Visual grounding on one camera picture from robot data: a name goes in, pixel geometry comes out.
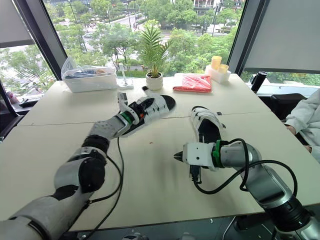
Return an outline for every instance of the white sleeve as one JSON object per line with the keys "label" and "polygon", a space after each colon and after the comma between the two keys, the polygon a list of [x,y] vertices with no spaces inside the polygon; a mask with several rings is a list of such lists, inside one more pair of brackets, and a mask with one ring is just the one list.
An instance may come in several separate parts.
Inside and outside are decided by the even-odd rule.
{"label": "white sleeve", "polygon": [[311,155],[320,163],[320,146],[311,146]]}
{"label": "white sleeve", "polygon": [[310,120],[315,110],[320,105],[320,89],[315,91],[308,99],[301,100],[292,112],[286,117],[285,124],[295,128],[299,133],[307,128],[307,122]]}

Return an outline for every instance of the green ring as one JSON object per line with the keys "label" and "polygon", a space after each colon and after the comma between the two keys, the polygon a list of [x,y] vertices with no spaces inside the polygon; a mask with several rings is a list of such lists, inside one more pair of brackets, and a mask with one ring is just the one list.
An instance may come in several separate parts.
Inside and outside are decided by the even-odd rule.
{"label": "green ring", "polygon": [[220,156],[220,146],[221,140],[217,140],[215,144],[215,150],[212,152],[213,156],[213,165],[218,168],[225,168],[221,163],[221,156]]}
{"label": "green ring", "polygon": [[128,123],[129,123],[130,125],[132,125],[132,121],[131,121],[130,117],[128,117],[124,112],[121,113],[121,115],[125,118],[125,120],[128,121]]}

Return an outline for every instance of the glass window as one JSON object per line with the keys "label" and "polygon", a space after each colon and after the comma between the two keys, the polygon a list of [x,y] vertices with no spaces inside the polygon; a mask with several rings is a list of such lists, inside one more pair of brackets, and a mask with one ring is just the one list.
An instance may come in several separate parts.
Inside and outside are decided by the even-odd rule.
{"label": "glass window", "polygon": [[0,80],[6,92],[22,100],[44,94],[56,78],[33,44],[0,48]]}
{"label": "glass window", "polygon": [[140,31],[159,28],[171,40],[164,76],[203,73],[214,55],[226,63],[244,0],[47,0],[46,9],[68,56],[79,65],[117,66],[144,78]]}
{"label": "glass window", "polygon": [[[243,71],[241,78],[251,82],[256,72]],[[290,87],[320,86],[320,74],[294,72],[268,72],[263,85],[283,84]]]}

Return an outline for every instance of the yellow cup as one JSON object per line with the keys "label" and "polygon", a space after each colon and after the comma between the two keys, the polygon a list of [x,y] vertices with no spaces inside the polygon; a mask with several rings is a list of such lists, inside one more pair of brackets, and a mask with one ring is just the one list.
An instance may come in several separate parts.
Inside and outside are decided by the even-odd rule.
{"label": "yellow cup", "polygon": [[218,68],[218,72],[221,73],[221,74],[226,74],[228,69],[229,69],[228,65],[220,64],[220,66]]}
{"label": "yellow cup", "polygon": [[211,59],[211,68],[218,70],[219,65],[221,63],[221,59],[222,59],[221,56],[213,56]]}

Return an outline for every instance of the white flower pot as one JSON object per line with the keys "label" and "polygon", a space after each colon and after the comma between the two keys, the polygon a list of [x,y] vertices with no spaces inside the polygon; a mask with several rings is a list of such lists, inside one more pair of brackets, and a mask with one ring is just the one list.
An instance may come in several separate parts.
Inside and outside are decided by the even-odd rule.
{"label": "white flower pot", "polygon": [[160,90],[162,89],[163,85],[164,85],[164,76],[162,75],[161,72],[159,77],[149,77],[148,74],[149,72],[145,75],[145,79],[146,79],[146,86],[150,89],[150,90]]}

